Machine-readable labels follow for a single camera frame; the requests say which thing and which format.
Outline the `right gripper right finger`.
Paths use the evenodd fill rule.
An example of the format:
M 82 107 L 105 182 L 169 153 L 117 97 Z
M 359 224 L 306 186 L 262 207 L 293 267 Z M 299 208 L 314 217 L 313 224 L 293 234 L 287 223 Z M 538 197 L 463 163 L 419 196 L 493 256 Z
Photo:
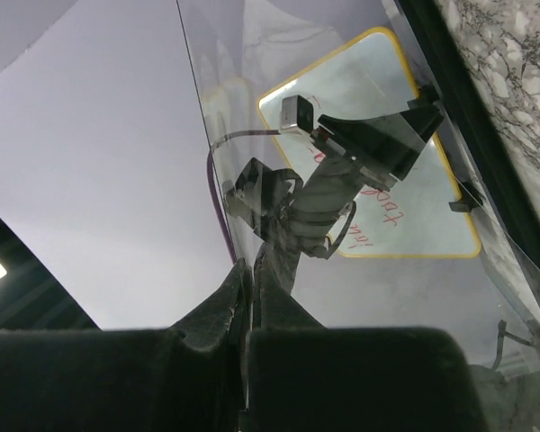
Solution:
M 247 342 L 250 431 L 483 431 L 462 349 L 435 328 L 321 326 L 265 256 Z

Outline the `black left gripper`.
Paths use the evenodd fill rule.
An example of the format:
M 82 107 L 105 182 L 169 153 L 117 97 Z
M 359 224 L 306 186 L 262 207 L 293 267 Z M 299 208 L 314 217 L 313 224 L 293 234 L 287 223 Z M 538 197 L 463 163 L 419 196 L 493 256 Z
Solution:
M 378 176 L 407 177 L 444 117 L 433 104 L 362 120 L 322 114 L 317 147 L 341 156 Z

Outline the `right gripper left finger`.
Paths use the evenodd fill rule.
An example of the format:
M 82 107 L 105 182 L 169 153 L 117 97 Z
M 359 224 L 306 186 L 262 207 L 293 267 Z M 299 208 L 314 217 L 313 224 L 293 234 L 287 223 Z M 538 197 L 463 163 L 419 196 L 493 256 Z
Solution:
M 249 266 L 169 328 L 0 330 L 0 431 L 233 431 Z

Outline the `clear glass pane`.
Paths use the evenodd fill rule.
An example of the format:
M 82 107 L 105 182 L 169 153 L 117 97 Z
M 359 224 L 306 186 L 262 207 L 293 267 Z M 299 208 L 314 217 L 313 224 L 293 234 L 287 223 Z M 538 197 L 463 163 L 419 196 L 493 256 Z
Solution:
M 267 257 L 285 291 L 329 327 L 446 331 L 470 363 L 540 371 L 540 264 L 509 235 L 444 95 L 394 1 L 181 1 L 177 5 L 208 140 L 207 178 L 230 253 Z M 398 39 L 481 242 L 474 258 L 347 258 L 338 248 L 369 185 L 391 176 L 267 128 L 258 98 L 374 27 Z

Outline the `black picture frame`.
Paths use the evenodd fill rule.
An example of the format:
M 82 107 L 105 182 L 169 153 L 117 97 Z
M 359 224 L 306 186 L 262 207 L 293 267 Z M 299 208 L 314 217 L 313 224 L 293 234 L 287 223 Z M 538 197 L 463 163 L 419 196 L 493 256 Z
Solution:
M 512 166 L 446 22 L 433 1 L 400 1 L 438 86 L 445 108 L 468 144 L 482 181 L 509 235 L 524 253 L 540 254 L 540 220 Z

